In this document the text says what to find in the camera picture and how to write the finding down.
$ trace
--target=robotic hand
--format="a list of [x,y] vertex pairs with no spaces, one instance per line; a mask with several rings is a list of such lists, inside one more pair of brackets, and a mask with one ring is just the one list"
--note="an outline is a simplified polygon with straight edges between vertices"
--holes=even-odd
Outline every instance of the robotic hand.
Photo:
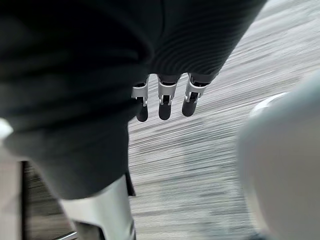
[[[188,82],[185,89],[185,97],[182,105],[182,113],[186,117],[194,114],[198,99],[204,94],[207,86],[218,75],[218,72],[211,74],[188,73]],[[175,91],[181,74],[163,75],[158,74],[158,98],[159,98],[159,117],[168,120],[171,115],[171,104],[175,97]],[[133,87],[132,97],[139,100],[141,110],[136,118],[140,122],[148,119],[148,78]]]

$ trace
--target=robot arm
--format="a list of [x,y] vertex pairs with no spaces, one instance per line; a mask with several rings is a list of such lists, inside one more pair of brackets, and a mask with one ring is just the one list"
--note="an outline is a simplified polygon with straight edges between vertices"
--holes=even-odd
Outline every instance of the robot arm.
[[320,73],[258,104],[237,144],[246,199],[260,232],[314,240],[320,223]]

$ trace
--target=white robot part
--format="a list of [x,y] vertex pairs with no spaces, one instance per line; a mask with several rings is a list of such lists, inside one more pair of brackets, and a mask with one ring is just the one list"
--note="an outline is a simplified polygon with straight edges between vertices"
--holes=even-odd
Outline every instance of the white robot part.
[[260,232],[320,236],[320,73],[258,104],[239,133],[239,174]]
[[124,175],[94,196],[60,200],[60,204],[71,222],[97,226],[105,240],[136,238]]

